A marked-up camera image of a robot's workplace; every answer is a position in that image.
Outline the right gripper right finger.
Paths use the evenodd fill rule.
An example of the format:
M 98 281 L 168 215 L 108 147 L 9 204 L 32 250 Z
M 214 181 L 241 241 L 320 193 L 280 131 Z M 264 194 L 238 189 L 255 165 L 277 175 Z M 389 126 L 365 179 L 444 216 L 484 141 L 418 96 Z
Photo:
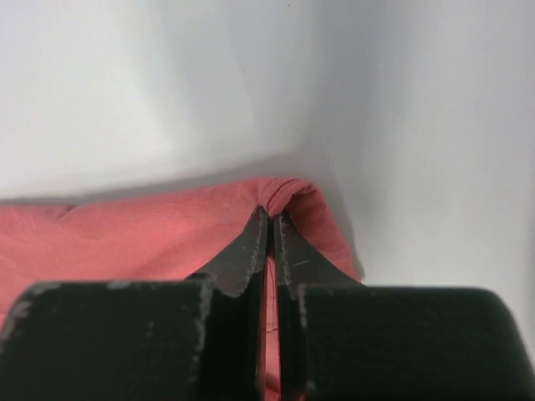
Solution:
M 494 292 L 367 287 L 273 221 L 281 399 L 522 400 L 525 347 Z

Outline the pink red t shirt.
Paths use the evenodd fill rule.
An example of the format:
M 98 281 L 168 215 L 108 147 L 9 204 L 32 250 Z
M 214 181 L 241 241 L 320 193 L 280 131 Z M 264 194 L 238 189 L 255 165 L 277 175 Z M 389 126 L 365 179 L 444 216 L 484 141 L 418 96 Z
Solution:
M 257 208 L 268 216 L 261 399 L 280 398 L 274 219 L 288 214 L 328 261 L 358 278 L 322 193 L 306 180 L 255 178 L 82 206 L 3 206 L 1 331 L 13 303 L 38 282 L 182 281 L 228 246 Z

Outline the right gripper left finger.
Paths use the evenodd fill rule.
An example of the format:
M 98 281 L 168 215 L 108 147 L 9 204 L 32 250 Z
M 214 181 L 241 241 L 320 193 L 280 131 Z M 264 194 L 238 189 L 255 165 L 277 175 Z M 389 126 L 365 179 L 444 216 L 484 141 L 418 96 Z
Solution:
M 4 400 L 259 400 L 268 214 L 182 281 L 38 282 L 1 331 Z

